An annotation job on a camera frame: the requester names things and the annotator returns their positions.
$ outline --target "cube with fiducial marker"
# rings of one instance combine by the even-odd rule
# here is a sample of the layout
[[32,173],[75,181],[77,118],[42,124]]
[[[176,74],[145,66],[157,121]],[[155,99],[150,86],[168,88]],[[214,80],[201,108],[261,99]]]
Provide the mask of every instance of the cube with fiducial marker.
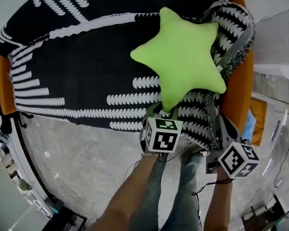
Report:
[[253,148],[238,142],[232,142],[218,161],[232,179],[248,176],[259,164],[259,158]]
[[182,124],[182,121],[149,117],[144,138],[149,151],[173,153],[181,135]]

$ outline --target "blue jeans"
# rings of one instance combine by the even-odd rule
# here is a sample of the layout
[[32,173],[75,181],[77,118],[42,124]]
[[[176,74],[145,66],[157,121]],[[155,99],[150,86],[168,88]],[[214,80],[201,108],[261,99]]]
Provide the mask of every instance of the blue jeans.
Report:
[[[199,153],[181,157],[179,189],[171,213],[161,231],[198,231],[198,205],[192,192],[196,192],[196,171],[201,161],[202,155]],[[165,165],[165,158],[156,161],[142,202],[131,217],[130,231],[158,230],[158,202]]]

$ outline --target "marble floor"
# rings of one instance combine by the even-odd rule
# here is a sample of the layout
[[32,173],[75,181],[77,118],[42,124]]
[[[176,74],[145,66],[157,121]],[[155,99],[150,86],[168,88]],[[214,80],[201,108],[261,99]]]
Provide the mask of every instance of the marble floor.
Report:
[[[255,74],[254,82],[254,91],[289,103],[289,81],[286,79]],[[128,167],[139,160],[138,135],[37,116],[31,120],[25,119],[25,122],[28,128],[23,129],[22,133],[26,146],[47,189],[66,206],[87,216],[88,225],[93,223],[122,184]],[[252,175],[246,180],[234,181],[229,230],[242,228],[241,214],[246,213],[251,205],[258,207],[272,198],[274,179],[288,148],[289,115],[273,149],[257,150],[261,163]],[[263,176],[270,159],[271,166]],[[160,226],[170,213],[178,188],[179,169],[179,159],[166,166],[159,202]],[[281,191],[286,191],[289,187],[289,157],[278,178],[287,179],[284,186],[280,186]],[[197,172],[197,185],[201,187],[214,180],[214,175],[205,174],[203,161]],[[213,187],[208,186],[199,195],[202,221],[212,192]]]

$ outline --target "person's right arm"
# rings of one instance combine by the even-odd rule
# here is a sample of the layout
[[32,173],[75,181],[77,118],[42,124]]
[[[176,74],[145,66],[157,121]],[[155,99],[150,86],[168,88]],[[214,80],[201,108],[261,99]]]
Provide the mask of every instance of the person's right arm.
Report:
[[[217,180],[227,180],[228,175],[222,167],[217,168]],[[232,182],[216,184],[213,197],[204,223],[204,231],[227,231],[230,222],[230,200]]]

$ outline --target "star-shaped cushion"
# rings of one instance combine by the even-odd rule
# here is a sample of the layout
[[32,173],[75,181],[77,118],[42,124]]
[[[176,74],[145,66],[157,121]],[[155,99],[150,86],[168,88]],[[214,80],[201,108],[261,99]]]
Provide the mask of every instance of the star-shaped cushion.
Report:
[[217,23],[194,24],[164,7],[160,10],[159,33],[131,52],[132,59],[159,75],[165,112],[192,89],[226,91],[210,54],[217,30]]

